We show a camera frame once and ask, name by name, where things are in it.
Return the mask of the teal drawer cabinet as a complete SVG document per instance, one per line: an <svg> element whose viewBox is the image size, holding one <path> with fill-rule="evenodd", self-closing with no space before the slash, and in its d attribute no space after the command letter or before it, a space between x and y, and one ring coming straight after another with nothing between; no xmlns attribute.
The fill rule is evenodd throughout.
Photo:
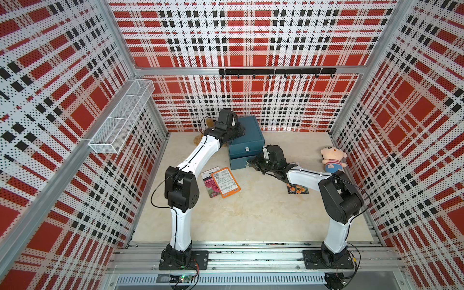
<svg viewBox="0 0 464 290"><path fill-rule="evenodd" d="M255 116L238 118L245 135L232 140L228 145L230 169L246 168L247 161L262 153L265 139Z"/></svg>

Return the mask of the orange marigold seed bag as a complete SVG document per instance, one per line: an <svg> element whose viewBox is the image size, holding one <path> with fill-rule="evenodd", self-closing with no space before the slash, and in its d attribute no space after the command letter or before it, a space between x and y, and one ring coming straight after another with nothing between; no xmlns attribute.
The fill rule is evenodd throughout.
<svg viewBox="0 0 464 290"><path fill-rule="evenodd" d="M286 188L290 195L308 195L309 194L309 189L301 185L287 184Z"/></svg>

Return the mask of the orange bordered seed bag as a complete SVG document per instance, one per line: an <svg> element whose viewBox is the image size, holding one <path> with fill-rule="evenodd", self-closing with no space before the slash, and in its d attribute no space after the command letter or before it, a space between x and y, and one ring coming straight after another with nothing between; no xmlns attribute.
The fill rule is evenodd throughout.
<svg viewBox="0 0 464 290"><path fill-rule="evenodd" d="M228 167L213 172L211 177L223 199L241 191L241 187Z"/></svg>

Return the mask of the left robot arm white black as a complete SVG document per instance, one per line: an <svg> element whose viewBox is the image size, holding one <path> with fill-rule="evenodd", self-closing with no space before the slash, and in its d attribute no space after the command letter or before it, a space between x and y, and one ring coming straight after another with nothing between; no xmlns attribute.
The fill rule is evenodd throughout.
<svg viewBox="0 0 464 290"><path fill-rule="evenodd" d="M167 257L186 266L192 256L191 213L199 199L197 178L209 159L220 148L245 135L238 116L231 109L219 112L215 125L204 131L199 145L178 166L168 167L164 183L164 197L171 208L172 237L165 249Z"/></svg>

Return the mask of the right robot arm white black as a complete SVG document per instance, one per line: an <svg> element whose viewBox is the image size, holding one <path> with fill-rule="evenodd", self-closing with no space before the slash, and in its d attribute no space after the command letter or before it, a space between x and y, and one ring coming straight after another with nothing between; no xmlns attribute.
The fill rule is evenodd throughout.
<svg viewBox="0 0 464 290"><path fill-rule="evenodd" d="M345 172L312 172L297 164L288 163L278 145L264 147L260 154L247 161L247 166L264 175L272 175L286 184L319 191L330 217L328 232L321 244L321 263L333 268L349 257L347 239L350 226L360 215L364 199Z"/></svg>

